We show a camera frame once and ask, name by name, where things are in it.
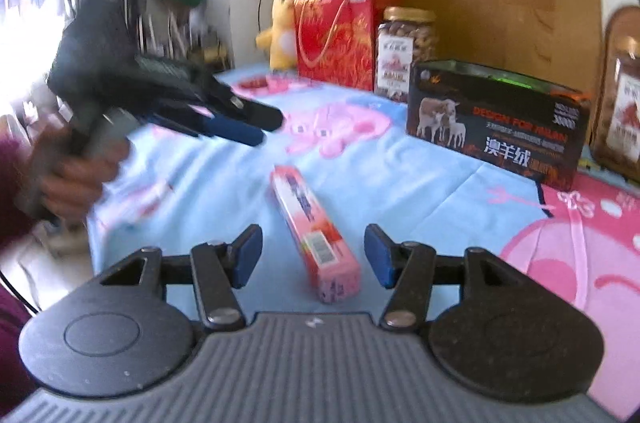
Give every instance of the black box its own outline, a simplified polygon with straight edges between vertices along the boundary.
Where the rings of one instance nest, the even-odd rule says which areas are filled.
[[[414,65],[406,131],[569,190],[589,123],[579,91],[455,60]]]

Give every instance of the red box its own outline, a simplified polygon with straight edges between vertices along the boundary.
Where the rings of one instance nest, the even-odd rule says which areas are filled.
[[[300,76],[373,90],[376,35],[400,0],[294,0]]]
[[[322,302],[360,291],[360,264],[295,167],[276,165],[271,186]]]

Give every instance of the jar label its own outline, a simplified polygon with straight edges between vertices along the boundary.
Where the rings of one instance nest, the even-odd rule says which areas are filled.
[[[408,93],[413,60],[413,38],[381,34],[378,37],[378,88],[388,89],[389,95]]]
[[[634,163],[640,158],[640,81],[623,73],[620,74],[607,146]]]

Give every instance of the sheep image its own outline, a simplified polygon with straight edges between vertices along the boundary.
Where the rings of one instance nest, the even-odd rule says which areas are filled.
[[[431,143],[435,142],[435,135],[440,130],[441,139],[444,139],[442,121],[444,117],[450,119],[456,117],[456,106],[459,103],[452,99],[422,98],[418,109],[418,129],[416,135],[425,138],[425,129],[431,129]]]
[[[453,114],[445,114],[442,117],[442,121],[440,122],[440,132],[438,134],[438,140],[442,143],[444,142],[445,136],[447,135],[447,130],[449,130],[449,124],[456,122],[456,113]]]
[[[462,148],[465,144],[466,127],[464,123],[450,122],[449,123],[449,141],[447,147],[451,145],[453,141],[453,148]]]

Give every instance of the metal screw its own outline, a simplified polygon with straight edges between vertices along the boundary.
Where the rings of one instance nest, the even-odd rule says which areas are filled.
[[[233,103],[236,108],[244,108],[244,103],[242,103],[242,100],[238,98],[238,96],[231,98],[231,103]]]
[[[229,326],[235,324],[240,320],[240,311],[234,308],[220,308],[214,309],[207,315],[207,319],[212,324],[218,324],[220,326]]]
[[[411,311],[391,311],[385,315],[385,324],[389,327],[411,327],[415,324],[415,315]]]

